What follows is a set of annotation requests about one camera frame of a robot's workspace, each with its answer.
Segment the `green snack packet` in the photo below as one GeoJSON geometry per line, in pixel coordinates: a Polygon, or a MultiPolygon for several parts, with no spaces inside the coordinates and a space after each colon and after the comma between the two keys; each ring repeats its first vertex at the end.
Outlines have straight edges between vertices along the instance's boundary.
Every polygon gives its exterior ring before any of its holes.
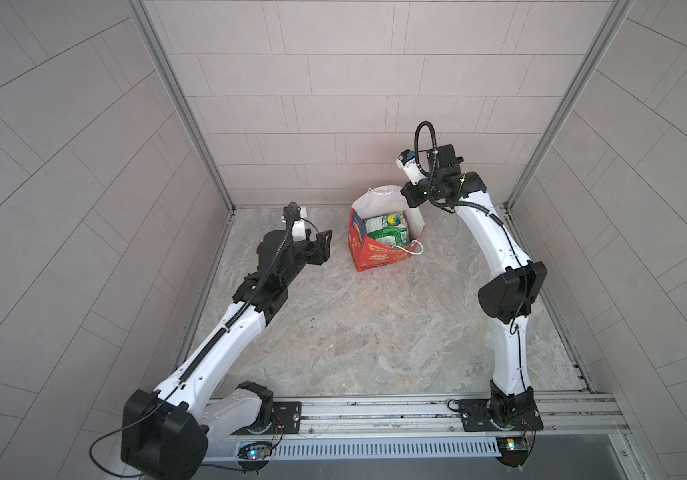
{"type": "Polygon", "coordinates": [[[389,248],[407,247],[411,244],[409,224],[403,212],[367,218],[365,230],[367,230],[367,237],[389,248]]]}

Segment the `red paper gift bag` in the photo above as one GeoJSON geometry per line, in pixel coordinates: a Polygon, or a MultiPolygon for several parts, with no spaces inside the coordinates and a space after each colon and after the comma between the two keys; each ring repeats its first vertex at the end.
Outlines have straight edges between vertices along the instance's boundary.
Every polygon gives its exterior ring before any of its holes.
{"type": "Polygon", "coordinates": [[[357,272],[365,272],[423,254],[421,236],[424,231],[425,220],[421,211],[419,208],[409,207],[399,186],[387,185],[367,190],[366,194],[353,202],[349,212],[349,252],[355,269],[357,272]],[[367,218],[395,212],[405,213],[411,244],[407,247],[389,248],[367,237],[367,218]]]}

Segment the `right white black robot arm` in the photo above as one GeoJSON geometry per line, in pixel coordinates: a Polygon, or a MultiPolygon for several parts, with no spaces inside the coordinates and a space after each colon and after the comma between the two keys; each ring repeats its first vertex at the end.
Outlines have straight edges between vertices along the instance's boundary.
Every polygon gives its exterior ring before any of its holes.
{"type": "Polygon", "coordinates": [[[397,167],[409,179],[401,194],[411,207],[429,202],[459,216],[491,270],[491,280],[477,292],[481,309],[495,320],[495,369],[487,418],[501,430],[541,430],[543,422],[527,373],[527,326],[547,267],[531,260],[513,240],[495,211],[487,186],[477,173],[461,171],[463,159],[455,155],[453,146],[436,147],[425,154],[427,169],[419,163],[419,151],[399,154],[397,167]]]}

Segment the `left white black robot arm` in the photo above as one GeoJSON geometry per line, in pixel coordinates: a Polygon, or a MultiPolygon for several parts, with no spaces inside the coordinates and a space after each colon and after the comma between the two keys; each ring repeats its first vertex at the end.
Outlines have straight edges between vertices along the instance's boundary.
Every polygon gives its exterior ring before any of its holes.
{"type": "Polygon", "coordinates": [[[223,319],[194,353],[153,391],[137,390],[126,402],[121,460],[154,479],[190,479],[211,445],[243,429],[273,426],[273,393],[255,382],[226,398],[211,396],[247,346],[288,299],[290,284],[308,265],[330,259],[333,233],[307,229],[267,233],[223,319]]]}

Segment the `left green circuit board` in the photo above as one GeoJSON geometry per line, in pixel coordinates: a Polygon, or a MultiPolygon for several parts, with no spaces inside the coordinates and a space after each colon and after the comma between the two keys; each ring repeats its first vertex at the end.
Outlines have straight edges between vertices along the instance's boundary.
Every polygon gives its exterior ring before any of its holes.
{"type": "Polygon", "coordinates": [[[254,442],[240,447],[237,458],[244,461],[265,461],[272,455],[271,442],[254,442]]]}

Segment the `right circuit board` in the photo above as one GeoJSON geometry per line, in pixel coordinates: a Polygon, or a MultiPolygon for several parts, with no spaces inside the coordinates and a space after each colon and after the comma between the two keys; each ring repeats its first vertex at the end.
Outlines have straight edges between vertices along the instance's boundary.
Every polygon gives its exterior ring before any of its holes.
{"type": "Polygon", "coordinates": [[[501,453],[497,458],[499,463],[511,468],[518,468],[527,463],[531,446],[523,437],[497,437],[495,440],[501,453]]]}

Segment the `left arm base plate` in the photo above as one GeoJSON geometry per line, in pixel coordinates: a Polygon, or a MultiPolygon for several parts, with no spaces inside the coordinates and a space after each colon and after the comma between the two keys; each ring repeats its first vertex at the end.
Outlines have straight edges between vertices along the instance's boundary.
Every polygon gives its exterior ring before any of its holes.
{"type": "Polygon", "coordinates": [[[299,401],[274,401],[272,408],[262,406],[257,420],[234,432],[234,435],[276,434],[278,426],[285,434],[298,434],[303,405],[299,401]]]}

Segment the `aluminium corner post left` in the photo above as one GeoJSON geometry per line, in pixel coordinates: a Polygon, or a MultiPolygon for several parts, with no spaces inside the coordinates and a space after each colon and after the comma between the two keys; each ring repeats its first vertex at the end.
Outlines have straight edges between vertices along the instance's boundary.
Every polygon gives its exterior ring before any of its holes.
{"type": "Polygon", "coordinates": [[[185,96],[182,86],[175,74],[173,65],[169,60],[168,54],[165,52],[163,43],[161,42],[161,37],[157,34],[155,27],[153,26],[152,18],[144,5],[143,1],[139,0],[129,0],[126,1],[129,14],[139,31],[141,40],[155,64],[155,68],[161,77],[161,82],[168,92],[173,106],[176,108],[181,122],[186,130],[191,142],[197,154],[201,157],[204,162],[206,169],[209,172],[217,192],[221,195],[224,200],[229,212],[234,212],[236,210],[235,203],[231,198],[227,186],[222,176],[217,170],[217,165],[215,164],[213,155],[205,142],[205,138],[199,125],[197,124],[197,119],[195,118],[193,109],[185,96]]]}

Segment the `aluminium corner post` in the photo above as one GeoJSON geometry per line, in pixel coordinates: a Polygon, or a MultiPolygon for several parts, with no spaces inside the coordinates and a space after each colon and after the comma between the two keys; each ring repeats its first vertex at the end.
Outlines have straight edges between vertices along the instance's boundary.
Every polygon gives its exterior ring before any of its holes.
{"type": "Polygon", "coordinates": [[[182,86],[175,74],[173,65],[169,60],[168,54],[165,52],[163,43],[161,42],[161,37],[157,34],[155,27],[153,26],[152,18],[144,5],[143,1],[139,0],[129,0],[126,1],[129,14],[139,31],[141,40],[155,64],[155,68],[161,77],[161,82],[168,92],[173,106],[176,108],[181,122],[186,130],[191,142],[197,154],[201,157],[204,162],[206,169],[209,172],[217,192],[221,195],[224,200],[229,212],[234,212],[236,210],[235,203],[231,198],[227,186],[222,176],[217,170],[217,165],[215,164],[213,155],[205,142],[205,138],[199,125],[197,124],[197,119],[195,118],[193,109],[185,96],[182,86]]]}
{"type": "Polygon", "coordinates": [[[619,28],[623,25],[634,3],[633,0],[615,0],[611,2],[611,7],[605,18],[603,18],[603,22],[601,22],[597,34],[595,34],[595,37],[591,40],[589,49],[585,56],[583,56],[579,68],[577,68],[569,84],[569,88],[567,88],[565,95],[561,98],[561,102],[559,102],[555,113],[551,116],[551,120],[549,120],[549,124],[547,124],[547,128],[545,128],[545,132],[543,132],[539,143],[535,146],[535,150],[533,150],[533,154],[531,154],[531,158],[529,158],[529,162],[527,162],[519,181],[515,184],[511,196],[509,196],[509,199],[503,204],[503,208],[505,208],[507,213],[513,213],[513,210],[517,207],[521,198],[523,198],[525,190],[527,190],[529,184],[533,181],[533,178],[535,178],[539,166],[541,166],[543,160],[545,160],[545,156],[549,153],[551,146],[553,146],[553,142],[555,142],[559,132],[563,129],[565,122],[567,122],[567,118],[569,118],[569,114],[573,112],[573,108],[575,108],[577,100],[581,98],[583,90],[587,88],[591,76],[593,76],[595,70],[599,67],[601,60],[603,60],[603,56],[605,56],[611,42],[613,42],[615,36],[617,36],[619,28]]]}

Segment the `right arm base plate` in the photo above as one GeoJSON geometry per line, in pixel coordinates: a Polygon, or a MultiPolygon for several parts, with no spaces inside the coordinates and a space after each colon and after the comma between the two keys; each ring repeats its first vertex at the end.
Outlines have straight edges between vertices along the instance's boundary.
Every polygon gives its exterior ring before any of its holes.
{"type": "Polygon", "coordinates": [[[465,432],[541,431],[543,418],[533,398],[462,399],[457,402],[465,432]]]}

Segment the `aluminium corner post right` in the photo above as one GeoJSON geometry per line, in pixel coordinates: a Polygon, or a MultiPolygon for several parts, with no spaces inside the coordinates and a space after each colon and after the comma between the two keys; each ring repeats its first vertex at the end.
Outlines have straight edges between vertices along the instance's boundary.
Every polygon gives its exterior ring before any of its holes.
{"type": "Polygon", "coordinates": [[[611,7],[605,18],[603,18],[603,22],[601,22],[597,34],[595,34],[595,37],[591,40],[589,49],[585,56],[583,56],[579,68],[577,68],[569,84],[569,88],[567,88],[565,95],[561,98],[561,102],[559,102],[555,113],[551,116],[551,120],[549,120],[549,124],[547,124],[547,128],[545,128],[545,132],[543,132],[539,143],[535,146],[535,150],[533,150],[533,154],[531,154],[531,158],[529,158],[529,162],[527,162],[519,181],[515,184],[511,196],[509,196],[509,199],[503,204],[503,208],[505,208],[507,213],[513,213],[513,210],[517,207],[521,198],[523,198],[525,190],[527,190],[529,184],[533,181],[533,178],[535,178],[539,166],[541,166],[543,160],[545,160],[545,156],[549,153],[551,146],[553,146],[553,142],[555,142],[559,132],[563,129],[565,122],[567,122],[567,118],[569,118],[569,114],[573,112],[573,108],[575,108],[577,100],[581,98],[583,90],[587,88],[591,76],[593,76],[595,70],[599,67],[601,60],[603,60],[603,56],[605,56],[611,42],[613,42],[615,36],[617,36],[619,28],[623,25],[634,3],[633,0],[615,0],[611,2],[611,7]]]}

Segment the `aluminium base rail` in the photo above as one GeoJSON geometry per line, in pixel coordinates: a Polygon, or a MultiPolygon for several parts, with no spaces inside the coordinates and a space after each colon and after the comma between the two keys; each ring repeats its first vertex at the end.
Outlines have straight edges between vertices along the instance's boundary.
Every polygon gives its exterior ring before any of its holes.
{"type": "Polygon", "coordinates": [[[285,440],[627,434],[629,422],[611,394],[547,391],[528,412],[497,425],[489,398],[473,394],[277,397],[298,402],[285,440]]]}

